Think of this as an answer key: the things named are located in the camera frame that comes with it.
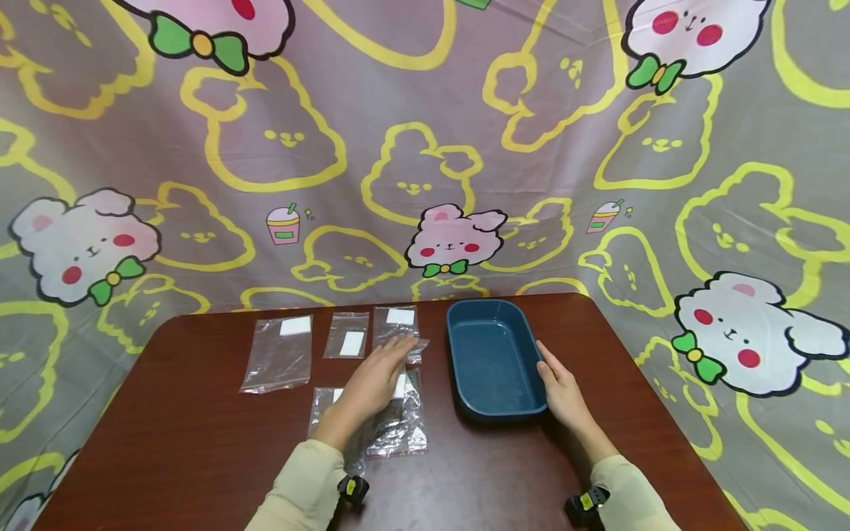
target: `blue tray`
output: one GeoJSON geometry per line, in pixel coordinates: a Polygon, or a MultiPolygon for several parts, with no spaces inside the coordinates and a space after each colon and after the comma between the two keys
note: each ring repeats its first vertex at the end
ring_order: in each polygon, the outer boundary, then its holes
{"type": "Polygon", "coordinates": [[[540,361],[522,310],[500,299],[451,305],[451,363],[461,406],[476,421],[514,421],[546,410],[540,361]]]}

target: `person's left hand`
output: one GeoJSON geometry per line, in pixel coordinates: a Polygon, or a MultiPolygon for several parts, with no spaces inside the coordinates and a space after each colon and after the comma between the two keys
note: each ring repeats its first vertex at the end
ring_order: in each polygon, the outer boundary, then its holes
{"type": "Polygon", "coordinates": [[[376,348],[348,379],[339,400],[325,411],[313,439],[344,451],[354,432],[389,404],[407,353],[417,341],[396,336],[376,348]]]}

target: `sleeve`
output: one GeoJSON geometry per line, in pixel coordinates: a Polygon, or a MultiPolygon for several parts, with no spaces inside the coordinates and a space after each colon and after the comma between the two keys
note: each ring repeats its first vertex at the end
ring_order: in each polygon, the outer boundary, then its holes
{"type": "Polygon", "coordinates": [[[606,531],[680,531],[643,472],[622,455],[599,461],[590,478],[611,493],[599,508],[606,531]]]}
{"type": "Polygon", "coordinates": [[[300,443],[246,531],[325,531],[337,509],[343,455],[319,441],[300,443]]]}

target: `black wrist strap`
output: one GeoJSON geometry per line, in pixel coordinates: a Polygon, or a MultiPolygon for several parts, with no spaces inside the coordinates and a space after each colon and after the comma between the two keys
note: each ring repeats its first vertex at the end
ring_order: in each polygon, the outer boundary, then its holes
{"type": "Polygon", "coordinates": [[[603,506],[611,493],[598,485],[593,485],[584,494],[578,494],[567,499],[564,511],[574,527],[586,526],[603,506]]]}
{"type": "Polygon", "coordinates": [[[337,485],[337,492],[340,498],[358,506],[369,492],[369,483],[360,476],[346,476],[337,485]]]}

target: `ziplock bag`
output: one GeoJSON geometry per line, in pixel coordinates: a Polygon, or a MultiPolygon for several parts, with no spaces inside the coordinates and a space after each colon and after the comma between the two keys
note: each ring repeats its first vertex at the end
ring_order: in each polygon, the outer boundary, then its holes
{"type": "MultiPolygon", "coordinates": [[[[310,438],[319,424],[319,419],[327,407],[339,399],[343,390],[330,387],[317,387],[313,391],[313,407],[310,410],[310,424],[307,428],[307,437],[310,438]]],[[[345,459],[345,473],[351,476],[363,476],[366,473],[366,447],[371,442],[371,436],[375,432],[375,425],[366,422],[348,441],[343,458],[345,459]]]]}
{"type": "Polygon", "coordinates": [[[312,327],[312,315],[257,321],[239,392],[268,393],[310,381],[312,327]]]}
{"type": "Polygon", "coordinates": [[[408,370],[404,386],[397,386],[389,405],[375,416],[375,432],[366,449],[369,457],[417,455],[428,449],[419,369],[408,370]]]}
{"type": "Polygon", "coordinates": [[[325,359],[363,359],[368,329],[368,312],[335,312],[327,335],[325,359]]]}
{"type": "MultiPolygon", "coordinates": [[[[395,336],[419,337],[419,319],[416,306],[375,306],[375,323],[372,326],[372,348],[383,345],[395,336]]],[[[407,364],[422,362],[422,351],[428,346],[427,339],[407,353],[407,364]]]]}

